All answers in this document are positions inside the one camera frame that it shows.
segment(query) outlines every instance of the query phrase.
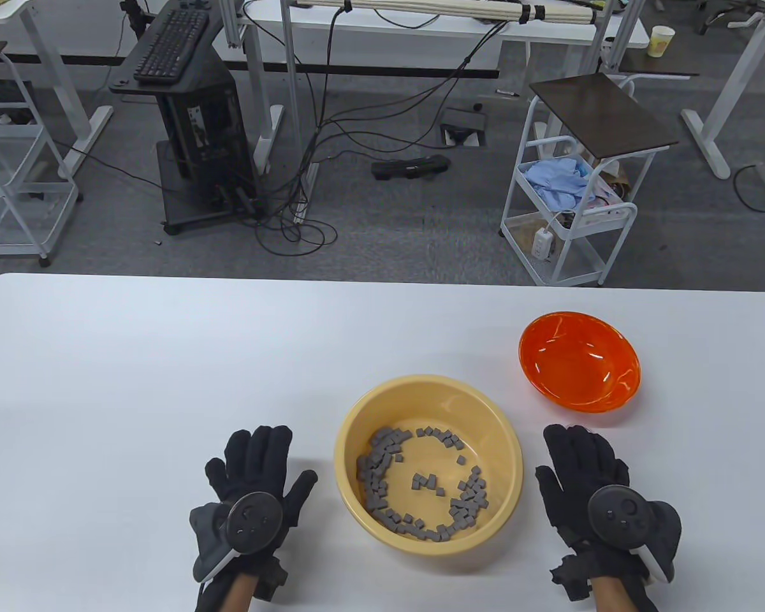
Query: white cart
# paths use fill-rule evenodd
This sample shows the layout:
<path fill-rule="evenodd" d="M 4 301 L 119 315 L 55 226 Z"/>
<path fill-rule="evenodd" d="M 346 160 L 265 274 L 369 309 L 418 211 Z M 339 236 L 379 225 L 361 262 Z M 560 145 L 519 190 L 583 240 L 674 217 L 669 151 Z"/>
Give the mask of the white cart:
<path fill-rule="evenodd" d="M 0 256 L 39 257 L 41 267 L 50 265 L 48 254 L 54 248 L 79 190 L 68 167 L 20 78 L 15 65 L 3 55 L 0 59 L 9 68 L 23 94 L 24 102 L 2 103 L 0 113 L 27 110 L 33 122 L 27 125 L 0 125 Z M 48 150 L 58 170 L 51 180 L 38 180 L 47 171 L 41 155 Z"/>
<path fill-rule="evenodd" d="M 516 251 L 537 285 L 573 286 L 589 282 L 603 285 L 637 216 L 637 206 L 631 200 L 635 199 L 654 155 L 676 140 L 604 74 L 573 76 L 533 84 L 531 88 L 537 96 L 527 112 L 499 234 Z M 548 106 L 551 114 L 574 135 L 528 141 L 539 102 Z M 539 158 L 545 152 L 543 157 L 549 159 L 549 152 L 560 143 L 569 145 L 568 154 L 558 157 L 553 154 L 552 158 L 574 158 L 579 166 L 586 166 L 589 177 L 581 201 L 567 216 L 551 210 L 525 178 L 525 172 L 537 161 L 523 161 L 528 147 L 536 148 Z M 594 166 L 577 153 L 579 145 L 594 154 Z M 630 201 L 622 201 L 601 178 L 601 171 L 613 161 L 628 157 L 645 157 L 645 163 L 629 194 Z M 536 212 L 510 216 L 516 186 L 527 194 Z M 544 226 L 557 239 L 549 257 L 536 259 L 531 255 L 532 239 L 528 240 L 528 236 Z M 618 239 L 604 261 L 587 237 L 615 230 L 620 231 Z"/>

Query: keyboard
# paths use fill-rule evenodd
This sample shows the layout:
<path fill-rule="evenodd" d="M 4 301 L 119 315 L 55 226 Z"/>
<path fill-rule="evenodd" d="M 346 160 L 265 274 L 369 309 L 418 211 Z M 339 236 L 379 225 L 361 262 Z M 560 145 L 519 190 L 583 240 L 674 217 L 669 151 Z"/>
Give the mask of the keyboard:
<path fill-rule="evenodd" d="M 208 11 L 172 9 L 158 26 L 150 47 L 133 78 L 153 84 L 175 84 L 193 57 L 201 33 L 210 21 Z"/>

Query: white table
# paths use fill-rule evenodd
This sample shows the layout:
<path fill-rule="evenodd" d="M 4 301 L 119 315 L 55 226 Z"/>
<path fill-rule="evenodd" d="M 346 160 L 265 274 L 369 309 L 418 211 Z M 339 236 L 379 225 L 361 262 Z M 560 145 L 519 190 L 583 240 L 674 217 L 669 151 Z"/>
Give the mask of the white table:
<path fill-rule="evenodd" d="M 557 309 L 630 339 L 633 403 L 581 417 L 531 387 L 518 339 Z M 415 372 L 490 396 L 525 457 L 511 521 L 446 563 L 372 539 L 333 478 L 353 403 Z M 590 609 L 550 582 L 567 550 L 533 477 L 543 426 L 580 422 L 609 437 L 633 486 L 680 511 L 676 581 L 650 588 L 660 610 L 765 610 L 765 294 L 9 274 L 0 612 L 192 609 L 187 514 L 212 498 L 205 461 L 264 422 L 295 431 L 290 474 L 321 475 L 280 549 L 290 575 L 275 603 L 288 609 Z"/>
<path fill-rule="evenodd" d="M 19 17 L 28 38 L 31 39 L 36 55 L 40 58 L 43 69 L 48 73 L 51 87 L 54 88 L 54 92 L 62 105 L 62 110 L 65 111 L 65 116 L 73 128 L 74 134 L 76 134 L 73 149 L 65 155 L 65 165 L 73 175 L 85 159 L 85 155 L 79 151 L 91 151 L 91 147 L 99 138 L 100 132 L 111 119 L 113 107 L 110 105 L 100 106 L 94 111 L 91 118 L 88 118 L 56 46 L 42 38 L 42 34 L 34 21 L 35 14 L 36 7 L 33 0 L 9 0 L 9 2 L 0 5 L 0 25 L 7 24 L 13 18 Z"/>
<path fill-rule="evenodd" d="M 711 171 L 718 179 L 726 180 L 731 175 L 731 168 L 725 157 L 717 147 L 717 135 L 723 129 L 725 122 L 729 118 L 731 111 L 737 105 L 737 102 L 745 90 L 750 78 L 754 75 L 756 67 L 762 61 L 765 55 L 765 15 L 756 26 L 756 32 L 750 38 L 748 46 L 742 52 L 737 65 L 726 81 L 723 90 L 720 91 L 720 97 L 708 114 L 705 122 L 700 119 L 697 111 L 691 108 L 684 108 L 680 116 L 688 126 L 694 141 L 703 153 L 703 157 L 708 161 Z"/>
<path fill-rule="evenodd" d="M 545 0 L 545 4 L 567 4 L 563 0 Z M 257 0 L 248 6 L 246 12 L 261 26 L 272 29 L 274 32 L 280 32 L 281 29 L 281 4 L 279 0 Z M 291 9 L 293 26 L 297 35 L 301 30 L 326 30 L 328 31 L 332 17 L 333 8 L 330 6 L 312 6 L 311 8 Z M 383 15 L 392 20 L 407 26 L 416 26 L 424 23 L 429 15 L 421 13 L 406 13 L 399 11 L 381 11 Z M 249 20 L 243 18 L 243 24 L 248 24 Z M 618 31 L 621 23 L 619 15 L 613 15 L 607 28 L 607 36 L 613 36 Z M 356 8 L 349 13 L 340 15 L 335 30 L 345 32 L 357 32 L 365 34 L 385 33 L 391 36 L 415 36 L 436 38 L 470 38 L 479 39 L 487 33 L 492 26 L 483 24 L 474 18 L 452 17 L 452 15 L 442 15 L 434 23 L 421 29 L 404 29 L 389 24 L 379 18 L 373 11 L 368 9 Z M 524 43 L 551 43 L 568 45 L 567 60 L 564 66 L 564 76 L 573 76 L 578 64 L 581 61 L 581 51 L 592 44 L 592 38 L 595 36 L 594 25 L 578 24 L 552 24 L 545 21 L 529 21 L 526 24 L 510 23 L 499 32 L 495 37 L 497 41 L 491 44 L 500 44 L 501 41 L 523 41 Z M 434 41 L 434 44 L 441 44 L 440 41 Z M 648 35 L 643 24 L 638 20 L 635 30 L 629 41 L 629 46 L 633 49 L 645 48 L 648 45 Z M 452 59 L 453 67 L 459 65 L 463 59 Z"/>

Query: hand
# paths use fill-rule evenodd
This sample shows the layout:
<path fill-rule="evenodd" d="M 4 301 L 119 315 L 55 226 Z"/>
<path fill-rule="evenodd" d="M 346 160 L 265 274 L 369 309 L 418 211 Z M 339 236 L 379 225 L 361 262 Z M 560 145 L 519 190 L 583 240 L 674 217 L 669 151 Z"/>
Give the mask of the hand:
<path fill-rule="evenodd" d="M 300 509 L 317 482 L 317 474 L 305 470 L 292 484 L 286 497 L 286 463 L 292 431 L 286 425 L 262 425 L 254 433 L 241 430 L 231 435 L 224 449 L 226 463 L 219 458 L 208 461 L 205 472 L 210 486 L 222 502 L 234 504 L 248 493 L 266 492 L 283 508 L 283 522 L 268 547 L 251 555 L 233 559 L 224 571 L 260 575 L 261 569 L 283 544 L 290 527 L 298 526 Z"/>
<path fill-rule="evenodd" d="M 552 527 L 578 557 L 588 560 L 590 577 L 638 575 L 648 577 L 639 557 L 603 542 L 589 521 L 587 504 L 593 493 L 607 485 L 629 486 L 629 467 L 607 440 L 580 425 L 544 429 L 555 472 L 536 467 L 536 478 Z"/>

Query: white metal frame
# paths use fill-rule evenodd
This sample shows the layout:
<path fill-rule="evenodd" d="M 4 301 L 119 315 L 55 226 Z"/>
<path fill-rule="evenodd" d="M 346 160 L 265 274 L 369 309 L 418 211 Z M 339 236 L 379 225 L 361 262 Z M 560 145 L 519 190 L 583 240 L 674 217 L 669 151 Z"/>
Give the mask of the white metal frame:
<path fill-rule="evenodd" d="M 0 140 L 32 140 L 31 145 L 24 154 L 21 163 L 11 172 L 8 180 L 0 178 L 0 230 L 4 222 L 10 222 L 11 218 L 17 222 L 21 230 L 27 237 L 27 242 L 1 242 L 0 256 L 12 256 L 12 254 L 36 254 L 40 257 L 41 265 L 48 265 L 48 253 L 53 250 L 54 244 L 62 231 L 65 222 L 68 220 L 74 203 L 79 197 L 77 184 L 73 180 L 68 166 L 59 154 L 54 141 L 51 140 L 45 125 L 42 122 L 39 111 L 28 94 L 28 90 L 23 83 L 15 65 L 3 54 L 0 53 L 0 59 L 9 69 L 12 78 L 15 79 L 18 89 L 23 96 L 24 102 L 3 103 L 0 102 L 0 110 L 18 110 L 23 108 L 29 110 L 34 117 L 34 123 L 30 125 L 0 125 Z M 35 180 L 29 180 L 33 174 L 33 167 L 44 151 L 45 147 L 51 151 L 56 163 L 59 166 L 59 175 L 65 179 L 65 182 L 41 183 Z M 9 169 L 10 163 L 0 153 L 1 168 Z M 42 200 L 32 198 L 31 193 L 42 194 Z M 51 194 L 56 196 L 53 207 L 50 201 L 45 201 L 45 196 Z M 39 239 L 33 228 L 27 221 L 27 213 L 30 210 L 44 213 L 52 213 L 47 216 L 47 225 L 43 228 L 44 239 Z"/>
<path fill-rule="evenodd" d="M 688 131 L 691 132 L 694 141 L 703 153 L 703 157 L 708 161 L 711 171 L 718 179 L 726 180 L 731 176 L 731 168 L 720 149 L 717 147 L 715 139 L 723 129 L 725 122 L 729 118 L 731 111 L 745 90 L 746 85 L 753 76 L 759 62 L 765 55 L 765 15 L 756 26 L 756 32 L 750 39 L 748 46 L 740 56 L 737 65 L 734 67 L 731 76 L 725 83 L 725 87 L 717 98 L 714 108 L 708 114 L 705 122 L 700 119 L 697 111 L 691 108 L 684 108 L 680 112 Z"/>
<path fill-rule="evenodd" d="M 523 263 L 523 266 L 525 266 L 537 285 L 573 286 L 581 285 L 587 282 L 597 282 L 599 285 L 603 285 L 607 274 L 609 274 L 613 263 L 615 263 L 616 257 L 618 257 L 618 253 L 623 246 L 625 237 L 627 237 L 633 222 L 635 222 L 635 218 L 637 217 L 637 206 L 633 204 L 632 201 L 620 201 L 620 199 L 618 199 L 618 202 L 609 204 L 609 206 L 589 207 L 587 198 L 589 198 L 589 196 L 594 192 L 596 184 L 599 182 L 603 183 L 603 178 L 601 178 L 601 171 L 603 171 L 605 167 L 609 166 L 609 164 L 613 163 L 613 161 L 618 161 L 628 157 L 645 157 L 646 161 L 644 163 L 643 169 L 640 171 L 640 174 L 635 181 L 635 185 L 633 186 L 630 193 L 629 199 L 633 200 L 637 195 L 640 184 L 643 183 L 648 169 L 650 169 L 651 163 L 654 160 L 654 156 L 658 152 L 668 149 L 668 146 L 660 147 L 657 149 L 648 149 L 646 151 L 631 152 L 630 154 L 618 155 L 615 157 L 608 157 L 606 159 L 600 160 L 593 167 L 592 173 L 590 173 L 589 180 L 586 184 L 584 196 L 581 198 L 578 206 L 575 207 L 575 215 L 574 218 L 572 218 L 572 223 L 568 228 L 566 228 L 563 224 L 561 224 L 560 221 L 558 221 L 558 213 L 552 212 L 552 210 L 546 206 L 543 199 L 529 184 L 525 176 L 523 176 L 522 172 L 535 163 L 535 161 L 522 163 L 523 155 L 525 155 L 525 151 L 528 147 L 535 147 L 539 151 L 543 149 L 554 151 L 555 146 L 557 146 L 558 143 L 568 143 L 570 145 L 571 151 L 575 151 L 578 148 L 578 141 L 575 140 L 575 138 L 571 135 L 551 136 L 528 141 L 529 131 L 531 125 L 533 125 L 534 114 L 539 102 L 541 102 L 540 98 L 535 96 L 530 102 L 530 106 L 527 111 L 525 125 L 523 126 L 523 131 L 521 134 L 519 151 L 516 155 L 516 163 L 513 167 L 513 178 L 511 179 L 510 189 L 508 189 L 507 199 L 505 200 L 504 210 L 502 211 L 502 222 L 500 226 L 501 232 L 513 250 L 516 251 L 517 256 Z M 583 159 L 580 158 L 577 154 L 568 154 L 558 157 L 573 157 Z M 509 216 L 511 204 L 513 204 L 513 194 L 516 186 L 519 186 L 520 189 L 522 189 L 522 191 L 527 194 L 531 202 L 533 202 L 534 206 L 536 207 L 537 212 L 512 217 Z M 513 235 L 512 230 L 520 227 L 520 225 L 525 224 L 526 222 L 536 221 L 537 219 L 544 219 L 544 221 L 548 222 L 549 227 L 551 230 L 553 230 L 555 235 L 564 241 L 564 245 L 560 253 L 555 254 L 556 259 L 554 265 L 552 265 L 552 263 L 547 263 L 545 265 L 544 262 L 538 262 L 538 260 L 529 256 L 529 254 L 525 253 L 525 251 L 520 248 L 516 241 L 516 237 Z M 609 259 L 604 262 L 604 260 L 601 259 L 592 245 L 590 245 L 590 242 L 587 240 L 587 236 L 596 233 L 610 232 L 613 230 L 621 230 L 621 233 L 618 236 L 618 241 L 615 242 L 615 247 L 609 256 Z M 590 270 L 586 273 L 579 273 L 575 274 L 574 276 L 561 278 L 560 275 L 564 270 L 564 265 L 570 253 L 570 249 L 574 247 L 574 245 L 581 251 L 584 258 L 589 262 Z"/>

